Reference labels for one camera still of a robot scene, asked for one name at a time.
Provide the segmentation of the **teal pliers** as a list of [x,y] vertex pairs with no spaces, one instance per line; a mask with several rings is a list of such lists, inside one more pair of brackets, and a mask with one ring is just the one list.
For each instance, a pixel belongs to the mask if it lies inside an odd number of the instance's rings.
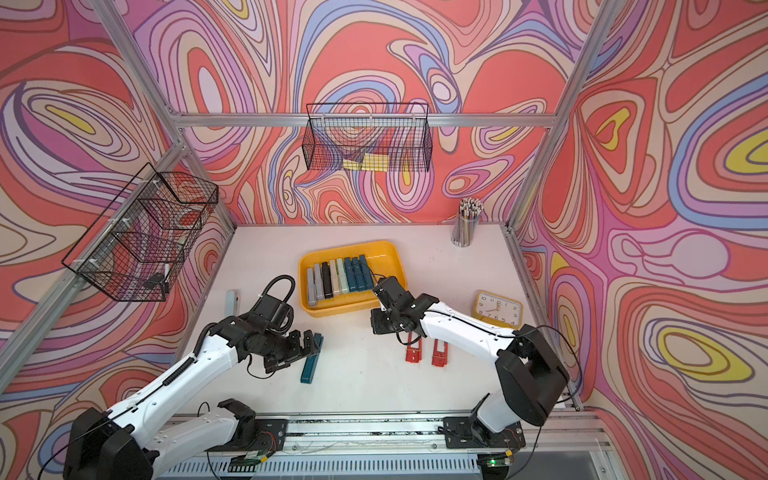
[[309,356],[305,360],[305,364],[303,366],[301,377],[300,377],[300,382],[302,384],[309,385],[313,382],[315,372],[317,369],[317,364],[320,357],[320,352],[322,350],[323,342],[324,342],[324,337],[322,334],[317,333],[314,335],[314,344],[317,347],[317,352]]
[[358,258],[351,259],[351,267],[354,274],[355,285],[357,292],[363,292],[366,290],[366,281],[362,272],[360,260]]
[[343,259],[343,262],[344,262],[344,270],[345,270],[349,292],[350,293],[357,292],[358,283],[356,280],[356,275],[354,272],[352,260],[349,257],[346,257]]
[[363,283],[366,290],[372,290],[374,288],[374,276],[370,270],[370,267],[367,262],[367,258],[365,255],[360,255],[358,257],[360,270],[363,278]]

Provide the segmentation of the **red pliers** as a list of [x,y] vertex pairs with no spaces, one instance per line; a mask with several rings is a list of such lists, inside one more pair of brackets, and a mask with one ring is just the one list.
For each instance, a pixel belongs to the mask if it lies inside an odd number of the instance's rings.
[[422,360],[422,342],[418,341],[414,344],[406,346],[405,360],[408,363],[418,364]]
[[431,364],[443,368],[448,363],[448,344],[442,340],[434,340]]

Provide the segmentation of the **yellow plastic storage tray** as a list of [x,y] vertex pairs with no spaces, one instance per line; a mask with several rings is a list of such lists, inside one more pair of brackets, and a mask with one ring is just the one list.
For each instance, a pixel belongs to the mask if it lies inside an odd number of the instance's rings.
[[408,286],[399,252],[386,240],[310,252],[298,265],[301,306],[315,318],[372,309],[373,288],[387,277]]

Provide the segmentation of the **light green pliers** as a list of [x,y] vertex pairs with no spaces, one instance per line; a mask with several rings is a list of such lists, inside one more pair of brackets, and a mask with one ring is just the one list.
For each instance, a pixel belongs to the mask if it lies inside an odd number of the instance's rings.
[[345,263],[344,263],[344,260],[342,258],[337,258],[336,259],[336,269],[337,269],[337,276],[338,276],[338,281],[339,281],[340,292],[342,294],[349,294],[350,293],[350,288],[349,288],[349,283],[348,283],[348,279],[347,279]]

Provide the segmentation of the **beige pruning pliers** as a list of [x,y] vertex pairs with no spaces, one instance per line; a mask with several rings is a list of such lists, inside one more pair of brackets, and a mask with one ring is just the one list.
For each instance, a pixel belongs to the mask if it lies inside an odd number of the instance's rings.
[[332,292],[333,297],[338,297],[341,295],[341,286],[339,281],[339,275],[338,275],[338,269],[337,269],[337,262],[335,259],[332,259],[329,261],[330,266],[330,276],[331,276],[331,285],[332,285]]

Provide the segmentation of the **black pruning pliers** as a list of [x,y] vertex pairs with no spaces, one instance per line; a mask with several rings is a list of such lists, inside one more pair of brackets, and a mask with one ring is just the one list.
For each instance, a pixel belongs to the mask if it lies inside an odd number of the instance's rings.
[[322,262],[320,268],[324,298],[331,299],[334,297],[334,293],[330,264],[328,262]]

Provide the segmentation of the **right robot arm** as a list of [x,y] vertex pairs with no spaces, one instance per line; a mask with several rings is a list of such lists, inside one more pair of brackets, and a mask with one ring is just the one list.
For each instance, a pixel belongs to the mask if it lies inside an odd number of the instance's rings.
[[546,423],[570,376],[538,328],[490,325],[432,295],[413,296],[393,276],[380,279],[373,293],[380,303],[370,315],[374,334],[414,333],[494,365],[499,387],[484,396],[469,416],[478,440],[521,421],[536,427]]

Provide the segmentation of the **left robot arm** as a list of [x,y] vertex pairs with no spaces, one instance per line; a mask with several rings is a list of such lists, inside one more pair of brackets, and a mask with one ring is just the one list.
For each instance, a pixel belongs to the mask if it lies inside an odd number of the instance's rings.
[[310,330],[292,327],[293,309],[260,298],[247,313],[208,324],[192,352],[129,398],[105,411],[94,408],[73,422],[66,447],[66,479],[155,479],[210,449],[282,447],[245,403],[225,399],[208,413],[168,427],[167,422],[214,379],[244,360],[260,357],[272,375],[315,356]]

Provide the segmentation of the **light blue small object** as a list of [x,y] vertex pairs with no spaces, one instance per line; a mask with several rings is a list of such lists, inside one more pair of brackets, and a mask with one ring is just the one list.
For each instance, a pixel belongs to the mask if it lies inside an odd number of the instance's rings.
[[240,296],[237,290],[229,290],[225,295],[225,315],[237,316],[239,314]]

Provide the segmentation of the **yellow alarm clock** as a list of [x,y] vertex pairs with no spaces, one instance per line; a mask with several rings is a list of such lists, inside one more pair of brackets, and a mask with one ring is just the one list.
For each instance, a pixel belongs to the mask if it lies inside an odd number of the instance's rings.
[[521,302],[487,291],[479,291],[472,316],[485,323],[519,329],[523,325],[524,306]]

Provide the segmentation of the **pencil holder cup with pencils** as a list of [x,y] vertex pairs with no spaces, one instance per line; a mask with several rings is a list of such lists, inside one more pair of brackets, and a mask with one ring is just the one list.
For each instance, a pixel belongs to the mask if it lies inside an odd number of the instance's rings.
[[460,201],[451,236],[455,246],[464,248],[471,245],[483,211],[484,205],[479,199],[463,198]]

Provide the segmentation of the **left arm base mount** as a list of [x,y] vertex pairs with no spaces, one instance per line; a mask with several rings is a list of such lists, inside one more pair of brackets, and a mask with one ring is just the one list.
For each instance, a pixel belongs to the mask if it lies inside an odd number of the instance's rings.
[[272,454],[284,447],[287,419],[254,418],[240,421],[234,437],[208,452],[251,452]]

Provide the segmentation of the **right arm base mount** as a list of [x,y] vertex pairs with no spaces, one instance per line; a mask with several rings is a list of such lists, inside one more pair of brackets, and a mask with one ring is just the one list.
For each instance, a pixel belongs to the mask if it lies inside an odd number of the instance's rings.
[[470,416],[444,417],[437,432],[444,437],[448,449],[500,449],[516,452],[526,446],[520,423],[493,432]]

